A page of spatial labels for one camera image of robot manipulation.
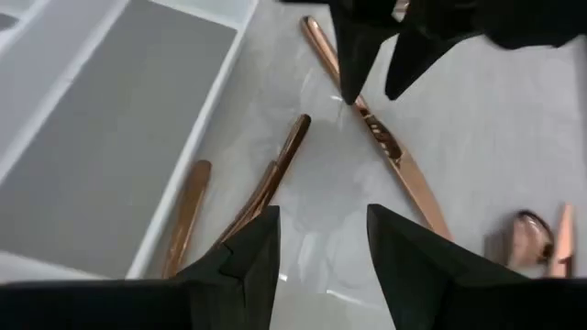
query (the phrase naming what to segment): knife blade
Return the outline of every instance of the knife blade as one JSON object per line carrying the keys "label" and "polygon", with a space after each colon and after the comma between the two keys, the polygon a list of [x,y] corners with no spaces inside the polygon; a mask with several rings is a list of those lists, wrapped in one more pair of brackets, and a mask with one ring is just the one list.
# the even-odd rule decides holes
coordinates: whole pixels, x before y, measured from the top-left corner
{"label": "knife blade", "polygon": [[[339,89],[338,56],[327,36],[311,16],[302,17],[301,26],[308,42],[316,51],[325,69]],[[361,95],[357,97],[352,108],[360,114],[408,196],[414,202],[430,229],[447,240],[452,240],[452,235],[440,211],[440,206],[430,187],[428,187],[424,174],[418,168],[407,148],[371,113]]]}

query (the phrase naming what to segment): marble surface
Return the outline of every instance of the marble surface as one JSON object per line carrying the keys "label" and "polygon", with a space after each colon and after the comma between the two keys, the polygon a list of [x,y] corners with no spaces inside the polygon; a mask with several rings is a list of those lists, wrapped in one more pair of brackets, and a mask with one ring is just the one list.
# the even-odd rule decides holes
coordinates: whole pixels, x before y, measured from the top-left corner
{"label": "marble surface", "polygon": [[[308,113],[309,133],[272,202],[282,210],[282,261],[271,328],[390,329],[366,207],[421,219],[305,43],[299,19],[308,14],[332,37],[325,7],[260,1],[198,156],[212,161],[213,177],[187,262],[233,220]],[[583,40],[508,52],[471,39],[391,102],[383,86],[394,42],[383,45],[363,95],[412,152],[456,243],[481,254],[484,237],[515,211],[530,208],[554,226],[563,202],[576,205],[585,237]],[[577,272],[587,275],[581,241]]]}

